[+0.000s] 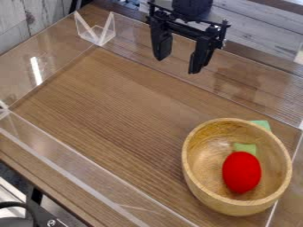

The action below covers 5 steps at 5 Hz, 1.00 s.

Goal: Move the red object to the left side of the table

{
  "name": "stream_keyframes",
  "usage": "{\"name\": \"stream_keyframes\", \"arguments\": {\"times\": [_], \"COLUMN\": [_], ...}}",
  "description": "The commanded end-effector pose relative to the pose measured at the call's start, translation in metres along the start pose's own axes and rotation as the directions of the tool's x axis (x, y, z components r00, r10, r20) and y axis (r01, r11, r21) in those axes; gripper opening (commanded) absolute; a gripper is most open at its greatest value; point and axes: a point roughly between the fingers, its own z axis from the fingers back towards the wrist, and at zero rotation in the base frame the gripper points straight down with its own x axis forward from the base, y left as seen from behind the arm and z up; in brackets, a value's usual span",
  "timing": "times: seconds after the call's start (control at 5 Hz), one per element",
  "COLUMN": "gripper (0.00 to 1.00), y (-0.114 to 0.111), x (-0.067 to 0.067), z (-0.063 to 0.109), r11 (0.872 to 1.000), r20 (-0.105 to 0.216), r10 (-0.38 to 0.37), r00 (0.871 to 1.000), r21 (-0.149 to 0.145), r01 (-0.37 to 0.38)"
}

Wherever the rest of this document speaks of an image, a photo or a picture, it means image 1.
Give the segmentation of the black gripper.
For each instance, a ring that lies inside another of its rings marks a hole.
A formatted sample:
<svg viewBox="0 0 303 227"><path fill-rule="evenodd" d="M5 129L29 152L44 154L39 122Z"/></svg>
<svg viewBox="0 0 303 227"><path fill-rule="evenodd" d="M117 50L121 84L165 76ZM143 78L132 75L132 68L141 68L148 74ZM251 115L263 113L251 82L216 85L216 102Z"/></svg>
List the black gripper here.
<svg viewBox="0 0 303 227"><path fill-rule="evenodd" d="M172 33L196 40L188 73L208 65L215 49L224 46L231 24L213 11L213 0L148 0L148 23L153 57L161 61L172 53Z"/></svg>

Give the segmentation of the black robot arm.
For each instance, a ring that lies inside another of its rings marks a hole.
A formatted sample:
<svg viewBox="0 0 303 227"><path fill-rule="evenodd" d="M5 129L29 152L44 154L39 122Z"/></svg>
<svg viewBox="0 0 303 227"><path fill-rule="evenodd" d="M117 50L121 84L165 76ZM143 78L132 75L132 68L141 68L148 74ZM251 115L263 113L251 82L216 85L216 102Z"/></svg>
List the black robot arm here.
<svg viewBox="0 0 303 227"><path fill-rule="evenodd" d="M148 0L147 23L151 28L153 57L161 61L172 53L172 35L195 40L188 73L197 74L208 65L213 51L224 47L228 20L212 14L213 0Z"/></svg>

